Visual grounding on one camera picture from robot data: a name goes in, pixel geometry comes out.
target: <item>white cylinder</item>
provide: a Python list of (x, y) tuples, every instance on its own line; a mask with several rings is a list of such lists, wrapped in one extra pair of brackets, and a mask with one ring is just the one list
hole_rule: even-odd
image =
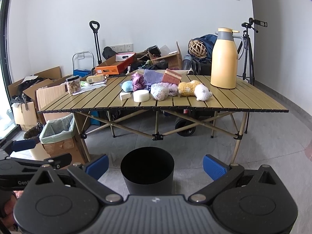
[(137, 90), (133, 92), (133, 101), (134, 102), (146, 102), (149, 100), (149, 91), (148, 90)]

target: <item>gray ribbed surface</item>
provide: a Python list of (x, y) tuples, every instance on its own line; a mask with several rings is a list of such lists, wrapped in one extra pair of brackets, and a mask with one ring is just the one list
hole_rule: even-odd
[(129, 196), (122, 205), (106, 207), (85, 234), (162, 233), (228, 234), (204, 206), (193, 206), (183, 196)]

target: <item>table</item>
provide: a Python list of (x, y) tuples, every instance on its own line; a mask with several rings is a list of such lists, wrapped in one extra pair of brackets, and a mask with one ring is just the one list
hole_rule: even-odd
[[(210, 76), (202, 75), (183, 75), (181, 81), (201, 81), (213, 93), (213, 96), (205, 102), (197, 101), (196, 97), (193, 96), (167, 97), (163, 101), (156, 101), (155, 99), (153, 99), (152, 96), (150, 96), (149, 101), (137, 103), (134, 102), (133, 96), (131, 95), (131, 98), (129, 99), (120, 100), (119, 93), (122, 91), (120, 84), (124, 81), (128, 81), (131, 79), (131, 76), (110, 78), (107, 80), (105, 87), (100, 87), (98, 89), (84, 92), (75, 96), (66, 93), (55, 99), (53, 102), (49, 103), (40, 112), (74, 113), (77, 130), (80, 134), (83, 148), (89, 160), (90, 155), (88, 152), (88, 148), (85, 144), (85, 139), (87, 138), (88, 134), (98, 131), (100, 129), (104, 129), (106, 127), (111, 128), (113, 136), (115, 136), (113, 128), (117, 127), (132, 133), (136, 133), (138, 135), (149, 137), (153, 140), (162, 140), (165, 136), (168, 136), (170, 134), (177, 133), (198, 125), (202, 125), (212, 129), (211, 138), (213, 138), (214, 131), (219, 131), (228, 134), (229, 136), (232, 136), (234, 139), (237, 140), (230, 163), (233, 163), (235, 161), (235, 157), (237, 155), (239, 145), (243, 137), (243, 130), (246, 124), (248, 112), (289, 112), (289, 110), (287, 110), (284, 106), (275, 101), (273, 98), (239, 78), (237, 79), (236, 88), (233, 90), (227, 90), (212, 86), (210, 84)], [(110, 114), (112, 109), (131, 110), (133, 111), (133, 113), (112, 121)], [(214, 111), (214, 116), (200, 121), (183, 114), (182, 110), (184, 109), (188, 109), (191, 111)], [(147, 134), (142, 131), (134, 130), (118, 124), (123, 120), (139, 115), (143, 112), (146, 112), (147, 110), (153, 110), (156, 112), (155, 134)], [(194, 123), (179, 129), (168, 131), (166, 133), (159, 133), (158, 117), (160, 110), (166, 110), (166, 112), (172, 115), (181, 117)], [(108, 120), (91, 115), (91, 111), (106, 111)], [(233, 113), (235, 112), (243, 112), (243, 118), (239, 128), (237, 127), (233, 117)], [(83, 125), (77, 122), (77, 114), (86, 116), (85, 123)], [(236, 133), (231, 133), (216, 126), (216, 120), (227, 115), (230, 115)], [(85, 133), (84, 129), (88, 117), (104, 122), (105, 125), (102, 125), (92, 131)]]

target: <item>wheel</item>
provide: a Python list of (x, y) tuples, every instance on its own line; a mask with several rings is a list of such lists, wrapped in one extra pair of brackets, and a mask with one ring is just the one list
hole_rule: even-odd
[[(193, 122), (188, 121), (186, 119), (177, 117), (176, 121), (175, 121), (175, 129), (179, 129), (182, 127), (185, 127), (187, 125), (193, 124)], [(192, 135), (196, 130), (196, 127), (190, 128), (190, 129), (186, 129), (180, 132), (177, 132), (178, 135), (180, 136), (190, 136)]]

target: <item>plastic jar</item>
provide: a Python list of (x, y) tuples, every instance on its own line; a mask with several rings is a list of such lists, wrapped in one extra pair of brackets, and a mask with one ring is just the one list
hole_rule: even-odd
[(79, 76), (71, 76), (66, 79), (66, 85), (69, 94), (81, 91)]

